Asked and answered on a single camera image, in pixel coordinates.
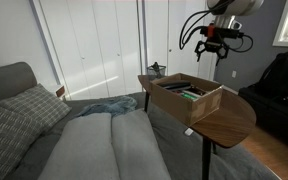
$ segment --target wooden tabletop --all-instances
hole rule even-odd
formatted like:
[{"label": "wooden tabletop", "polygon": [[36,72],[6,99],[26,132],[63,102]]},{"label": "wooden tabletop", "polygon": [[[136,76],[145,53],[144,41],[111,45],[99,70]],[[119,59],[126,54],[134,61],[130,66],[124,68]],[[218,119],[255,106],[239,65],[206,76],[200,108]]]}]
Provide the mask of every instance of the wooden tabletop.
[{"label": "wooden tabletop", "polygon": [[[138,79],[150,93],[148,77],[139,75]],[[219,146],[230,148],[243,141],[252,132],[255,123],[252,107],[241,97],[224,90],[220,108],[190,128]]]}]

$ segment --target floor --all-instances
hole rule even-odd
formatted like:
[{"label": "floor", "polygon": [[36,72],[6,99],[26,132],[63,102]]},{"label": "floor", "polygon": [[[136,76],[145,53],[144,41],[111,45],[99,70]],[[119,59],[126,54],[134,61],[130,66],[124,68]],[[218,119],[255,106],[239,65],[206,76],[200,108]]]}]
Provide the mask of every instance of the floor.
[{"label": "floor", "polygon": [[258,127],[242,142],[242,145],[281,179],[288,180],[287,145]]}]

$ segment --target open box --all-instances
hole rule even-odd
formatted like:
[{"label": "open box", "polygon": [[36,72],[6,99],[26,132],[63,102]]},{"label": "open box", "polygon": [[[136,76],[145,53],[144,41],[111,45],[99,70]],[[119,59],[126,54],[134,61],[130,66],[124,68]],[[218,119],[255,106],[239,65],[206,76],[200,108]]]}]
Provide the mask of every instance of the open box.
[{"label": "open box", "polygon": [[[190,81],[206,94],[193,101],[157,85],[174,80]],[[219,108],[222,91],[221,84],[179,73],[152,81],[150,94],[152,103],[190,127]]]}]

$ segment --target black table leg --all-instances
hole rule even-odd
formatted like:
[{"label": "black table leg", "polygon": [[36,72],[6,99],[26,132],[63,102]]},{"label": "black table leg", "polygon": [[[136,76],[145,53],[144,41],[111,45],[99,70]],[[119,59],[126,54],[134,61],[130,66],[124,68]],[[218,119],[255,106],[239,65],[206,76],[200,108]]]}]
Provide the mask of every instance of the black table leg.
[{"label": "black table leg", "polygon": [[203,155],[202,155],[202,179],[208,180],[210,161],[211,161],[211,141],[203,138]]},{"label": "black table leg", "polygon": [[144,111],[147,112],[147,106],[148,106],[148,100],[150,99],[150,93],[146,92],[145,95],[145,107],[144,107]]}]

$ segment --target plaid pillow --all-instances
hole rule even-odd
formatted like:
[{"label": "plaid pillow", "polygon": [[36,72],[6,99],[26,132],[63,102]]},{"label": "plaid pillow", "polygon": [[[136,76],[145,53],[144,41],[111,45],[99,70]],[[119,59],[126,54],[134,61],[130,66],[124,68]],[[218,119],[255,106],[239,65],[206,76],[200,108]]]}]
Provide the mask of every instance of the plaid pillow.
[{"label": "plaid pillow", "polygon": [[1,100],[0,106],[42,122],[44,131],[49,130],[71,110],[41,84],[17,96]]},{"label": "plaid pillow", "polygon": [[42,128],[40,122],[0,107],[0,179],[20,162]]}]

